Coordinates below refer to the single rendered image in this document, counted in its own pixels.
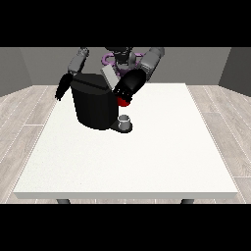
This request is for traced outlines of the red pod holder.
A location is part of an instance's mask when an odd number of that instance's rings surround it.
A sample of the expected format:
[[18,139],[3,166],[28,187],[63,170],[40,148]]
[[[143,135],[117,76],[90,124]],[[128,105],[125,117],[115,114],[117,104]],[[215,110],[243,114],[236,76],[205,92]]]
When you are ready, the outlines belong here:
[[117,102],[120,107],[126,107],[130,104],[130,102],[126,102],[126,100],[122,99],[121,97],[117,97]]

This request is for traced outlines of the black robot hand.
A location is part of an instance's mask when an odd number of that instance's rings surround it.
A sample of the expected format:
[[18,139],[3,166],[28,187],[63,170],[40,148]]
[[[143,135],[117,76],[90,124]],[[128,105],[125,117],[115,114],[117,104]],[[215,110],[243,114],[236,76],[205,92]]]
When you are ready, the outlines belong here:
[[132,96],[145,84],[145,82],[146,72],[142,69],[131,70],[121,77],[113,93],[126,102],[130,102]]
[[70,88],[71,82],[73,81],[72,74],[64,74],[60,79],[59,85],[57,87],[55,98],[61,100],[66,91]]

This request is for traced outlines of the black coffee machine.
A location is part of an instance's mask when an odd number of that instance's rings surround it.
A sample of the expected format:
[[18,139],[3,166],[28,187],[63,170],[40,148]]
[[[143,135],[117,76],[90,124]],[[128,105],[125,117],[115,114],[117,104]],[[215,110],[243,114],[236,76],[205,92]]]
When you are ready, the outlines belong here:
[[78,73],[71,82],[71,89],[76,116],[81,124],[92,129],[113,129],[120,133],[132,131],[132,123],[125,130],[119,127],[117,97],[102,75]]

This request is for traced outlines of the pale grey machine lid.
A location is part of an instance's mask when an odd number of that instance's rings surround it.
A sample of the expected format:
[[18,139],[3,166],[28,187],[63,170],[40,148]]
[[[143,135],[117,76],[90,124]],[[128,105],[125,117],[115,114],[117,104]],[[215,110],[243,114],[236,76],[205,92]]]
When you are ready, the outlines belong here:
[[111,65],[107,65],[101,69],[101,74],[105,78],[108,86],[113,90],[119,82],[118,77]]

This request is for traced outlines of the small grey cup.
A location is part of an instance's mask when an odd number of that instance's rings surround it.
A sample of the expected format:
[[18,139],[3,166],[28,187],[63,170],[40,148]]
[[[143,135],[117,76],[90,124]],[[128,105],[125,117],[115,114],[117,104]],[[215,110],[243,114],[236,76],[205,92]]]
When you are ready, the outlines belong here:
[[120,115],[118,117],[119,129],[127,130],[130,127],[130,118],[128,115]]

